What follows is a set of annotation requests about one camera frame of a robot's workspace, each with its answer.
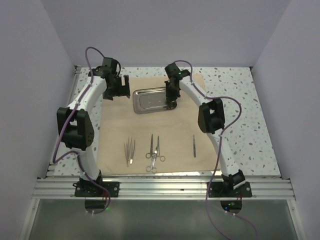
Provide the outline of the steel instrument tray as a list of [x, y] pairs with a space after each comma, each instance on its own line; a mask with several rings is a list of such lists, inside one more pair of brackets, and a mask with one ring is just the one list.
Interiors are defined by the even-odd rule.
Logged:
[[133, 92], [132, 100], [136, 114], [162, 112], [177, 107], [176, 100], [167, 103], [165, 87], [138, 89]]

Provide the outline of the beige cloth wrap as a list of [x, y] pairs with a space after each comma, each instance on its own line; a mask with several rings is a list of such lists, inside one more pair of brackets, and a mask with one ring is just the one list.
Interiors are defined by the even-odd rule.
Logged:
[[[151, 160], [151, 135], [165, 161], [156, 160], [158, 173], [212, 171], [217, 162], [215, 148], [198, 126], [198, 110], [183, 91], [173, 110], [137, 114], [133, 98], [114, 97], [102, 101], [97, 165], [103, 175], [144, 174]], [[193, 156], [193, 135], [196, 158]], [[127, 166], [124, 143], [135, 140], [133, 163]]]

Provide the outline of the steel scalpel handle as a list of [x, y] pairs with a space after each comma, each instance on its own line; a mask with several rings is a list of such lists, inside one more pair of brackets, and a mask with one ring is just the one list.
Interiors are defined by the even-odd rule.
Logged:
[[193, 148], [193, 157], [197, 157], [197, 150], [196, 150], [196, 139], [195, 135], [192, 136], [192, 148]]

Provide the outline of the pointed steel tweezers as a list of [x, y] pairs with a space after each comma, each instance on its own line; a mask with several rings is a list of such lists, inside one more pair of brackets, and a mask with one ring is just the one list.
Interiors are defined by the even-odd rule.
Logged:
[[127, 167], [130, 164], [130, 152], [131, 152], [131, 140], [130, 138], [128, 138], [127, 141], [124, 143], [124, 153], [125, 153]]

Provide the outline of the blunt steel forceps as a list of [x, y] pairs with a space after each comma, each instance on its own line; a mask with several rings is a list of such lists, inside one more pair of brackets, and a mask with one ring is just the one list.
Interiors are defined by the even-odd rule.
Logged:
[[136, 145], [136, 141], [132, 140], [130, 142], [130, 146], [129, 146], [129, 164], [130, 165], [133, 164], [133, 159], [134, 159], [134, 154], [135, 154], [135, 145]]

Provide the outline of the steel hemostat clamp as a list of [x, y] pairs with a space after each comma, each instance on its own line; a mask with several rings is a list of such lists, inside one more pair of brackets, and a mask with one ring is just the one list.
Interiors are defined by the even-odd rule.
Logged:
[[156, 145], [156, 157], [159, 158], [161, 162], [164, 162], [166, 160], [166, 157], [164, 155], [161, 155], [160, 152], [160, 137], [157, 137], [157, 145]]

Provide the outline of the steel surgical scissors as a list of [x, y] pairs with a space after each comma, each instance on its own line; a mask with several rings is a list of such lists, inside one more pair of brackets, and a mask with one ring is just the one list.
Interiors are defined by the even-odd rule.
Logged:
[[152, 134], [150, 138], [150, 149], [149, 149], [149, 152], [145, 154], [145, 157], [147, 159], [150, 159], [153, 155], [154, 155], [154, 135]]
[[147, 166], [145, 169], [148, 173], [156, 173], [157, 172], [157, 168], [155, 167], [157, 156], [158, 156], [158, 147], [156, 147], [154, 151], [148, 152], [145, 154], [145, 157], [147, 159], [151, 159], [150, 166]]

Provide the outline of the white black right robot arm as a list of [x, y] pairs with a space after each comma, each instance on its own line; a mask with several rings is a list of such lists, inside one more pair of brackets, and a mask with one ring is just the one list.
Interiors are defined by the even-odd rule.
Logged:
[[223, 133], [231, 126], [231, 124], [225, 125], [223, 99], [232, 101], [234, 99], [228, 96], [208, 96], [193, 80], [193, 71], [179, 69], [176, 62], [170, 63], [164, 69], [168, 77], [165, 81], [166, 108], [171, 110], [177, 106], [177, 99], [181, 96], [180, 91], [193, 100], [198, 107], [198, 126], [209, 137], [218, 155], [217, 162], [220, 163], [223, 192], [227, 196], [235, 196], [246, 180], [228, 143], [223, 143]]

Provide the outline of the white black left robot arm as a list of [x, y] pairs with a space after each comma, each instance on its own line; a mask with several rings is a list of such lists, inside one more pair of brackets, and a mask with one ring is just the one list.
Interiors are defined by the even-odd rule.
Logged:
[[87, 82], [78, 97], [56, 112], [58, 141], [76, 156], [80, 168], [77, 187], [80, 190], [86, 188], [95, 197], [103, 193], [104, 184], [92, 148], [95, 130], [90, 113], [99, 98], [112, 101], [115, 97], [131, 96], [129, 76], [121, 76], [120, 72], [118, 60], [104, 57], [100, 66], [90, 69]]

